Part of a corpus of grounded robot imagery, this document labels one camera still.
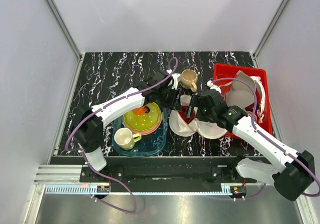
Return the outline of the red bra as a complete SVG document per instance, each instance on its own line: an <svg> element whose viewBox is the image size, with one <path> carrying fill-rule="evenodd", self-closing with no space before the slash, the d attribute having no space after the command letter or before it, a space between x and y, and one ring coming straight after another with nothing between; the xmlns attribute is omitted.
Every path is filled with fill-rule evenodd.
<svg viewBox="0 0 320 224"><path fill-rule="evenodd" d="M180 117L182 118L182 120L186 123L186 124L190 124L192 121L194 121L196 119L196 110L193 110L193 113L191 115L191 117L187 117L187 109L188 106L187 105L182 105L182 110L178 111Z"/></svg>

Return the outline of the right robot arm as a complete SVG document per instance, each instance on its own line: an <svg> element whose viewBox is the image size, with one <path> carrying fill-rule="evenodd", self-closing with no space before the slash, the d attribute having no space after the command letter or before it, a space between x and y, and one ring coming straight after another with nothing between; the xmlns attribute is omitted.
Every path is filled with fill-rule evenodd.
<svg viewBox="0 0 320 224"><path fill-rule="evenodd" d="M229 180L255 179L272 185L280 195L295 201L313 183L319 183L315 173L314 157L308 151L298 152L277 140L239 106L228 106L221 94L210 89L202 95L193 94L186 110L190 116L197 108L196 119L217 124L241 138L260 152L268 163L241 157L227 169Z"/></svg>

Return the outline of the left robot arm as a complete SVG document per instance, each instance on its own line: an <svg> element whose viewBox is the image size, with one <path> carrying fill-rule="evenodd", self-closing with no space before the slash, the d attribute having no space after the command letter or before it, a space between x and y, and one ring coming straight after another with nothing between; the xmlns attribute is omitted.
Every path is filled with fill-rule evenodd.
<svg viewBox="0 0 320 224"><path fill-rule="evenodd" d="M181 90L178 85L181 79L181 74L159 71L135 88L131 87L105 103L79 109L70 137L82 148L85 161L92 167L92 178L102 182L108 176L107 162L101 149L105 127L128 111L152 102L164 108L180 110L178 96Z"/></svg>

